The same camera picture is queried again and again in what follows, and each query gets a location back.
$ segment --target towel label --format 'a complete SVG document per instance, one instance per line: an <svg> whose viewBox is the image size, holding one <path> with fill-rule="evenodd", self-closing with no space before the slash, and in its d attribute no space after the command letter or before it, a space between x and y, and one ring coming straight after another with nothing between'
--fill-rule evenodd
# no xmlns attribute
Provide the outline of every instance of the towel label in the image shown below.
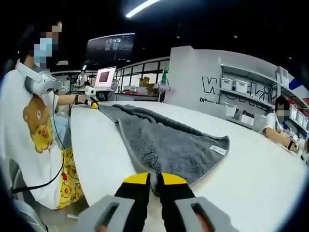
<svg viewBox="0 0 309 232"><path fill-rule="evenodd" d="M223 155L223 156L225 156L226 153L227 153L227 150L224 150L224 149L222 149L222 148L219 148L218 146L215 146L215 145L212 145L212 146L210 147L210 149L213 150L213 151L216 151L216 152L220 153L220 154Z"/></svg>

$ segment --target computer monitor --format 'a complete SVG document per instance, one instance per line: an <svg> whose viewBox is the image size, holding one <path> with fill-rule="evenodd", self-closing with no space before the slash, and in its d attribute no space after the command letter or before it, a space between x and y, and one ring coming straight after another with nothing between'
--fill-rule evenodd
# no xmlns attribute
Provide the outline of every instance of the computer monitor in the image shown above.
<svg viewBox="0 0 309 232"><path fill-rule="evenodd" d="M134 33L103 36L88 41L86 64L106 65L130 61L134 45Z"/></svg>
<svg viewBox="0 0 309 232"><path fill-rule="evenodd" d="M95 88L111 89L112 79L114 77L116 67L99 69L95 82Z"/></svg>

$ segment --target black hair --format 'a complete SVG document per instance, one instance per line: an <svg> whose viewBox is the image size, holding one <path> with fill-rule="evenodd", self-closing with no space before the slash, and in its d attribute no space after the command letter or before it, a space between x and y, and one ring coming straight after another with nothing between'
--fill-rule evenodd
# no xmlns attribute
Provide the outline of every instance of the black hair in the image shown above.
<svg viewBox="0 0 309 232"><path fill-rule="evenodd" d="M290 109L289 101L284 96L279 96L275 101L275 112L278 110L278 105L283 105L284 110Z"/></svg>

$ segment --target vr headset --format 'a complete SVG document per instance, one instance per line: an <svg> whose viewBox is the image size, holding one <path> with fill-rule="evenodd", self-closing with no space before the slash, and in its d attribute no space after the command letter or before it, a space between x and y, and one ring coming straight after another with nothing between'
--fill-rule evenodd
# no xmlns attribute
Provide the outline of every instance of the vr headset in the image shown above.
<svg viewBox="0 0 309 232"><path fill-rule="evenodd" d="M49 72L49 70L42 70L36 72L26 65L22 64L20 60L17 61L15 67L21 74L26 76L25 88L32 94L43 95L51 91L62 89L62 83L56 80Z"/></svg>

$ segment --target shelf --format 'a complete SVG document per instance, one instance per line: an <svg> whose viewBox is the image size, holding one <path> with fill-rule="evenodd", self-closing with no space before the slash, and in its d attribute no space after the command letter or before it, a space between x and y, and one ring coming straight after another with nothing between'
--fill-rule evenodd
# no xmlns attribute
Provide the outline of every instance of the shelf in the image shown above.
<svg viewBox="0 0 309 232"><path fill-rule="evenodd" d="M229 122L233 122L233 123L235 123L235 124L238 124L238 125L240 125L240 126L246 127L246 128L248 128L248 129L250 129L250 130L253 130L253 127L252 127L251 125L249 125L249 124L247 124L247 123L243 123L243 122L241 122L241 121L239 121L239 120L236 120L236 119L234 119L234 118L227 117L226 120L229 121Z"/></svg>
<svg viewBox="0 0 309 232"><path fill-rule="evenodd" d="M303 128L303 126L300 125L296 120L292 119L291 117L290 117L289 119L293 122L293 124L294 124L298 129L302 129L306 134L308 133L308 131L307 131L305 128Z"/></svg>
<svg viewBox="0 0 309 232"><path fill-rule="evenodd" d="M301 108L309 108L308 104L303 99L296 96L289 88L281 85L281 93L295 101L296 104L299 105Z"/></svg>
<svg viewBox="0 0 309 232"><path fill-rule="evenodd" d="M262 104L264 106L267 106L267 107L269 107L271 109L275 108L274 105L269 104L268 102L263 101L261 99L258 99L258 98L255 98L255 97L251 97L248 94L240 93L240 92L233 91L233 90L228 90L228 89L225 89L225 88L220 88L220 91L225 92L225 93L229 93L229 94L233 94L233 95L237 95L237 96L240 96L240 97L243 97L243 98L247 98L247 99L249 99L249 100L251 100L253 102L255 101L255 102L257 102L259 104Z"/></svg>
<svg viewBox="0 0 309 232"><path fill-rule="evenodd" d="M277 80L275 78L265 76L265 75L260 74L258 72L252 72L252 71L249 71L249 70L244 70L243 68L237 68L237 67L228 66L228 65L224 65L224 64L221 64L221 67L222 67L222 72L224 72L224 73L229 73L229 74L234 74L234 75L237 75L237 76L246 77L246 78L254 80L256 82L263 83L266 86L271 86L274 83L277 83Z"/></svg>

